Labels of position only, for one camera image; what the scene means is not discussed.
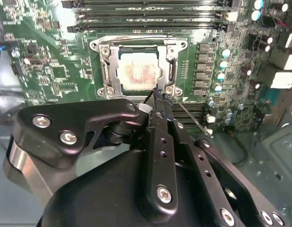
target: metal screw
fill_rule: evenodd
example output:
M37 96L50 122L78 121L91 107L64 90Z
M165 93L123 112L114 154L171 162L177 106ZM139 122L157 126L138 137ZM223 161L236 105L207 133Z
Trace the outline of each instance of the metal screw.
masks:
M285 141L283 142L283 146L284 146L285 148L291 148L291 147L292 147L292 143L291 143L290 141L288 141L288 140L285 140Z
M164 115L162 115L160 112L156 112L155 113L160 119L163 119L164 118Z
M169 190L163 186L159 186L156 190L157 196L163 203L170 203L172 196Z
M130 110L135 111L135 107L134 107L134 105L133 105L132 103L128 103L128 104L127 104L127 107L128 107Z
M11 51L11 56L14 58L19 58L20 53L19 53L19 51L13 50L13 51Z
M72 145L75 144L78 139L73 132L64 131L60 134L60 140L65 144Z
M101 50L101 53L102 53L102 55L104 55L104 56L109 56L109 54L110 54L110 50L107 48L107 47L104 47L102 50Z
M177 126L180 128L180 129L183 129L184 128L184 125L181 123L181 122L176 122Z
M210 147L210 144L206 140L203 140L203 143L206 147L208 147L208 148Z
M45 116L36 116L32 119L32 123L39 128L47 128L51 124L49 118Z
M235 221L234 217L231 215L231 213L226 210L225 208L221 209L221 216L222 219L229 225L229 226L234 226Z
M243 109L245 109L245 105L244 105L243 103L241 103L241 104L239 104L239 105L237 106L237 108L238 108L239 110L243 110Z
M262 211L261 215L263 216L266 223L268 223L269 225L273 225L272 219L270 218L270 216L266 212Z
M284 222L283 220L278 216L278 214L276 214L275 212L272 213L273 217L275 218L275 220L281 225L284 226Z

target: electrolytic capacitor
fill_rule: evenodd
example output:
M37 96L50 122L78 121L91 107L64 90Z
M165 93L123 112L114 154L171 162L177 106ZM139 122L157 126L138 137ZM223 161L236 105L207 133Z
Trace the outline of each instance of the electrolytic capacitor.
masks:
M259 89L260 88L260 83L258 83L257 81L251 79L249 81L250 85L254 88L254 89Z
M207 104L209 105L209 106L214 106L215 105L215 102L214 102L214 100L213 100L213 98L208 98L208 100L207 100Z
M216 77L218 80L222 81L222 80L225 79L225 74L224 74L223 72L221 72L221 71L218 71L218 72L215 74L215 77Z
M226 48L222 48L221 51L220 51L220 55L223 57L223 58L228 58L231 54L231 51L229 49L226 49Z
M222 86L219 83L213 84L212 88L215 92L220 92L222 90Z
M267 35L262 35L261 40L267 44L271 44L273 42L273 38Z
M260 43L258 47L260 50L265 51L265 52L268 52L271 48L269 45L264 44L264 43Z
M228 66L228 63L225 60L219 60L217 64L221 69L225 69Z
M271 5L271 8L282 12L286 12L289 8L289 5L287 3L273 3Z
M231 109L226 110L225 116L226 116L226 118L229 118L229 119L232 118L232 116L233 116L232 110Z
M250 76L252 73L252 70L250 70L249 68L243 66L240 68L240 70L246 75L246 76Z

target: mounting hole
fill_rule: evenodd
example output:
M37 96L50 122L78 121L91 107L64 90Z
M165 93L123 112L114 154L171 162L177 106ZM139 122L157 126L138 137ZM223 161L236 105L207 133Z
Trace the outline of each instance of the mounting hole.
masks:
M162 115L160 112L156 112L155 113L160 119L163 119L164 118L164 115Z
M167 141L166 141L164 138L160 138L160 141L161 141L162 143L167 143Z
M160 156L162 156L162 157L167 157L167 154L166 154L165 151L161 151L161 152L160 152Z
M132 103L128 103L128 104L127 104L127 107L128 107L130 110L135 111L135 106L134 106L134 104L132 104Z
M211 177L212 175L210 174L210 172L209 171L205 171L205 173L206 173L206 175L208 176L208 177Z
M280 181L283 179L283 176L281 176L279 173L275 173L275 177Z

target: screw hole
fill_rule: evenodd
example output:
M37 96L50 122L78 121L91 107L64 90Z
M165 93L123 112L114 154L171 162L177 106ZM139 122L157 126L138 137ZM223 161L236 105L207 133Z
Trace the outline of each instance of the screw hole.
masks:
M275 177L280 181L283 179L283 176L281 176L279 173L275 173Z
M167 154L166 154L165 151L161 151L161 152L160 152L160 156L162 156L162 157L167 157Z
M166 141L164 138L160 138L160 141L161 141L162 143L167 143L167 141Z
M206 175L208 176L208 177L211 177L212 175L209 173L209 171L205 171L206 172Z

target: green circuit board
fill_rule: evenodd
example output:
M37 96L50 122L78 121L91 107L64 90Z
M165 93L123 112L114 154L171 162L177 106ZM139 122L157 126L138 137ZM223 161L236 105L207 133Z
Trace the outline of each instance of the green circuit board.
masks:
M263 13L283 17L264 1ZM4 24L4 44L12 69L25 92L29 105L69 103L105 99L99 95L104 86L100 54L90 42L107 35L168 35L184 38L187 47L178 53L176 96L184 104L215 102L216 128L221 130L225 111L233 111L239 131L253 128L253 106L261 89L254 89L256 79L269 52L248 49L250 34L277 39L280 29L253 21L254 1L60 1L0 0ZM226 18L237 13L235 21ZM119 45L133 45L124 41ZM153 44L151 40L140 42ZM222 51L228 49L227 58ZM228 66L220 67L221 61ZM241 67L252 70L246 76ZM225 78L218 80L222 72ZM219 84L222 91L216 92ZM127 91L138 96L148 91Z

